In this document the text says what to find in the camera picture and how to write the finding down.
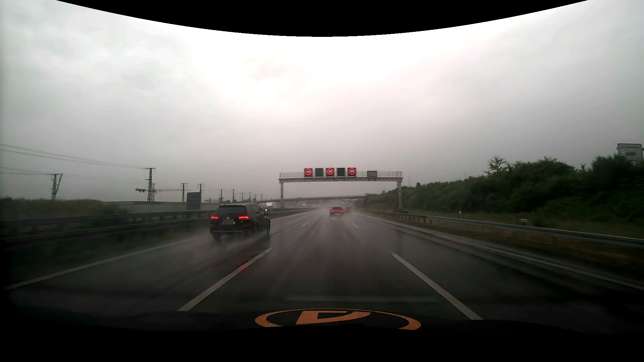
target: overhead sign gantry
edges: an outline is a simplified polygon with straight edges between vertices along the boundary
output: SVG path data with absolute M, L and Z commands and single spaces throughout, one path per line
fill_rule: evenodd
M 398 208 L 403 207 L 403 172 L 401 171 L 358 171 L 355 167 L 308 167 L 304 172 L 279 174 L 279 207 L 284 206 L 285 182 L 395 182 L 398 187 Z

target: orange logo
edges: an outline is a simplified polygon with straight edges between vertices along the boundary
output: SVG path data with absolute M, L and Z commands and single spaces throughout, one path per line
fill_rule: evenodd
M 377 321 L 379 326 L 391 325 L 393 327 L 395 325 L 402 325 L 402 327 L 393 327 L 398 329 L 415 330 L 421 327 L 421 323 L 416 319 L 401 316 L 399 314 L 377 312 L 375 310 L 339 308 L 280 310 L 279 312 L 262 314 L 255 318 L 255 323 L 262 327 L 283 327 L 284 325 L 337 323 L 355 319 L 362 319 L 361 322 L 365 323 L 365 325 L 369 325 Z

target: crane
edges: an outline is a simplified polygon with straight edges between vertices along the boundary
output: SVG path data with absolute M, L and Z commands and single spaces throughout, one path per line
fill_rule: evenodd
M 140 193 L 145 193 L 145 192 L 147 192 L 147 189 L 139 189 L 138 187 L 137 187 L 135 190 L 136 190 L 136 191 L 138 191 L 138 192 L 140 192 Z M 159 191 L 183 191 L 183 189 L 155 189 L 155 185 L 154 185 L 154 184 L 152 184 L 152 192 L 151 192 L 151 193 L 152 193 L 152 197 L 150 198 L 150 201 L 154 201 L 154 200 L 155 200 L 155 195 L 156 195 L 156 193 L 157 193 L 157 192 L 159 192 Z

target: rear windshield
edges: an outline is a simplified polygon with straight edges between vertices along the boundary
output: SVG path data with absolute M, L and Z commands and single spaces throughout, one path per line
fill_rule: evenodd
M 246 215 L 246 207 L 244 205 L 224 205 L 217 207 L 216 214 L 218 216 Z

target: lane marking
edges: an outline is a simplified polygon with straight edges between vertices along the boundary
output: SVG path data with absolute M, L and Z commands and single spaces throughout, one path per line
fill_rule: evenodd
M 496 248 L 493 248 L 493 247 L 488 247 L 488 246 L 485 246 L 485 245 L 477 245 L 475 243 L 467 242 L 465 240 L 457 240 L 457 239 L 454 239 L 454 238 L 450 238 L 449 236 L 428 233 L 427 231 L 425 231 L 425 230 L 423 230 L 421 228 L 416 229 L 416 227 L 414 227 L 412 229 L 412 228 L 408 227 L 409 225 L 398 224 L 398 223 L 395 223 L 395 222 L 391 222 L 389 220 L 383 220 L 383 219 L 374 218 L 373 216 L 366 216 L 366 215 L 362 215 L 362 216 L 366 217 L 366 218 L 371 218 L 371 219 L 374 219 L 374 220 L 377 220 L 377 221 L 386 222 L 388 224 L 392 224 L 394 226 L 400 227 L 402 229 L 401 231 L 415 231 L 416 233 L 422 233 L 422 234 L 424 234 L 422 236 L 418 235 L 418 234 L 412 234 L 412 235 L 420 237 L 420 238 L 425 238 L 426 240 L 429 240 L 429 241 L 432 241 L 432 242 L 437 242 L 437 241 L 430 239 L 429 238 L 430 236 L 433 236 L 433 237 L 438 238 L 438 239 L 443 239 L 443 240 L 447 240 L 447 241 L 450 241 L 450 242 L 454 242 L 454 243 L 459 243 L 461 245 L 472 246 L 472 247 L 477 248 L 477 249 L 483 249 L 483 250 L 489 250 L 489 251 L 493 251 L 493 252 L 499 252 L 501 254 L 509 255 L 509 256 L 513 257 L 514 259 L 521 258 L 521 259 L 525 259 L 525 260 L 530 260 L 531 262 L 536 262 L 536 263 L 541 263 L 541 264 L 544 264 L 544 265 L 549 265 L 551 267 L 556 267 L 556 268 L 559 268 L 559 269 L 575 272 L 575 273 L 590 276 L 590 277 L 593 277 L 593 278 L 609 281 L 611 283 L 624 285 L 625 287 L 631 287 L 631 288 L 635 288 L 635 289 L 639 289 L 641 291 L 644 291 L 643 286 L 633 284 L 633 283 L 629 283 L 627 281 L 621 281 L 621 280 L 617 280 L 617 279 L 610 278 L 610 277 L 607 277 L 607 276 L 602 276 L 602 275 L 587 272 L 587 271 L 581 271 L 579 269 L 566 267 L 564 265 L 560 265 L 560 264 L 557 264 L 557 263 L 547 262 L 547 261 L 539 260 L 539 259 L 536 259 L 536 258 L 530 258 L 529 256 L 523 256 L 521 254 L 515 254 L 513 252 L 508 252 L 508 251 L 496 249 Z
M 465 314 L 469 319 L 483 319 L 479 317 L 478 314 L 474 313 L 471 309 L 467 308 L 465 304 L 461 303 L 458 299 L 454 298 L 445 289 L 441 288 L 440 285 L 434 283 L 434 281 L 429 279 L 427 275 L 423 274 L 420 270 L 413 267 L 412 264 L 409 264 L 405 259 L 398 256 L 398 254 L 396 254 L 393 251 L 391 252 L 391 254 L 393 255 L 394 258 L 398 259 L 399 262 L 401 262 L 404 266 L 406 266 L 407 269 L 411 270 L 414 274 L 416 274 L 430 287 L 434 288 L 435 291 L 437 291 L 441 296 L 443 296 L 443 298 L 447 299 L 450 303 L 452 303 L 454 307 L 458 308 L 458 310 L 460 310 L 463 314 Z
M 16 289 L 16 288 L 19 288 L 19 287 L 24 287 L 25 285 L 38 283 L 39 281 L 43 281 L 43 280 L 47 280 L 47 279 L 52 279 L 52 278 L 55 278 L 55 277 L 57 277 L 57 276 L 61 276 L 61 275 L 65 275 L 65 274 L 69 274 L 69 273 L 71 273 L 71 272 L 81 271 L 81 270 L 83 270 L 83 269 L 87 269 L 87 268 L 95 267 L 95 266 L 97 266 L 97 265 L 101 265 L 101 264 L 105 264 L 105 263 L 109 263 L 109 262 L 114 262 L 115 260 L 119 260 L 119 259 L 123 259 L 123 258 L 129 258 L 130 256 L 143 254 L 144 252 L 149 252 L 149 251 L 159 250 L 159 249 L 162 249 L 162 248 L 164 248 L 164 247 L 169 247 L 169 246 L 172 246 L 172 245 L 176 245 L 176 244 L 179 244 L 179 243 L 188 242 L 188 241 L 190 241 L 190 240 L 194 240 L 194 239 L 197 239 L 197 238 L 203 238 L 203 237 L 204 237 L 203 235 L 194 236 L 194 237 L 192 237 L 192 238 L 188 238 L 188 239 L 184 239 L 184 240 L 179 240 L 178 242 L 173 242 L 173 243 L 169 243 L 169 244 L 163 244 L 163 245 L 160 245 L 160 246 L 157 246 L 157 247 L 151 247 L 151 248 L 149 248 L 149 249 L 145 249 L 145 250 L 141 250 L 141 251 L 136 251 L 136 252 L 131 252 L 131 253 L 129 253 L 129 254 L 125 254 L 125 255 L 115 256 L 114 258 L 109 258 L 109 259 L 101 260 L 101 261 L 99 261 L 99 262 L 90 263 L 90 264 L 86 264 L 86 265 L 81 265 L 80 267 L 75 267 L 75 268 L 67 269 L 67 270 L 64 270 L 64 271 L 55 272 L 55 273 L 53 273 L 53 274 L 49 274 L 49 275 L 46 275 L 46 276 L 41 276 L 41 277 L 38 277 L 38 278 L 34 278 L 34 279 L 26 280 L 26 281 L 21 281 L 20 283 L 11 284 L 11 285 L 9 285 L 9 286 L 5 287 L 5 290 L 6 290 L 6 291 L 9 291 L 10 289 Z
M 192 309 L 200 301 L 204 300 L 206 297 L 208 297 L 214 291 L 219 289 L 219 287 L 221 287 L 227 281 L 232 279 L 233 276 L 239 274 L 242 270 L 246 269 L 250 264 L 254 263 L 257 259 L 259 259 L 262 256 L 264 256 L 270 250 L 271 250 L 271 248 L 268 248 L 268 249 L 262 251 L 260 254 L 256 255 L 253 259 L 250 259 L 249 261 L 245 262 L 241 267 L 238 267 L 237 269 L 235 269 L 235 271 L 233 271 L 232 273 L 226 275 L 222 280 L 216 282 L 212 287 L 206 289 L 203 293 L 199 294 L 195 299 L 189 301 L 186 305 L 184 305 L 183 307 L 179 308 L 179 312 L 187 312 L 188 310 Z

